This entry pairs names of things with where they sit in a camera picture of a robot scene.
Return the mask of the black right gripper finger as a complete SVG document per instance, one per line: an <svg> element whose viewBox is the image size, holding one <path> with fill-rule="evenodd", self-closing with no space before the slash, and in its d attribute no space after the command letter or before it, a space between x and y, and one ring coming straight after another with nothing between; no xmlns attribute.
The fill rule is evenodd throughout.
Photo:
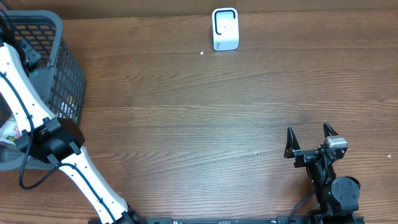
<svg viewBox="0 0 398 224"><path fill-rule="evenodd" d="M338 133L330 126L328 122L323 123L323 132L325 138L338 135Z"/></svg>
<svg viewBox="0 0 398 224"><path fill-rule="evenodd" d="M301 151L300 145L295 137L294 131L291 126L287 128L287 143L285 152L299 152Z"/></svg>

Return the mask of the cup noodles container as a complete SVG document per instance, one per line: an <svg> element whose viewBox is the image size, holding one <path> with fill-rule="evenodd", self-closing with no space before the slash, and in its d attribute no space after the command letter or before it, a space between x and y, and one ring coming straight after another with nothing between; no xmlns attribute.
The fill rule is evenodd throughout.
<svg viewBox="0 0 398 224"><path fill-rule="evenodd" d="M1 127L1 145L14 147L15 141L21 136L17 121L12 115Z"/></svg>

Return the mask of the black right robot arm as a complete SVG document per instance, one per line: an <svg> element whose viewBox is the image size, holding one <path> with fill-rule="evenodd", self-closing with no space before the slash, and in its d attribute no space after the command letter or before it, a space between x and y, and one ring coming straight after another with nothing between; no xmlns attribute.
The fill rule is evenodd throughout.
<svg viewBox="0 0 398 224"><path fill-rule="evenodd" d="M318 209L311 210L304 223L361 223L354 213L359 210L358 199L361 185L354 177L337 177L333 163L342 159L348 142L329 123L323 124L325 140L316 149L303 151L291 127L287 128L287 142L284 157L294 159L294 167L306 168L313 190L299 201L291 211L291 222L297 209L310 197L316 196Z"/></svg>

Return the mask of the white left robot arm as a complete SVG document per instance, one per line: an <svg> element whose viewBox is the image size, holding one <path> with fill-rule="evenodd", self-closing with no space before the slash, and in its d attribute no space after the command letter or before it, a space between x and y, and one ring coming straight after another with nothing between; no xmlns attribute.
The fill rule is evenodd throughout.
<svg viewBox="0 0 398 224"><path fill-rule="evenodd" d="M57 117L40 99L22 66L17 50L1 44L1 94L10 107L22 136L17 148L61 170L91 203L101 223L144 223L105 181L90 159L78 125Z"/></svg>

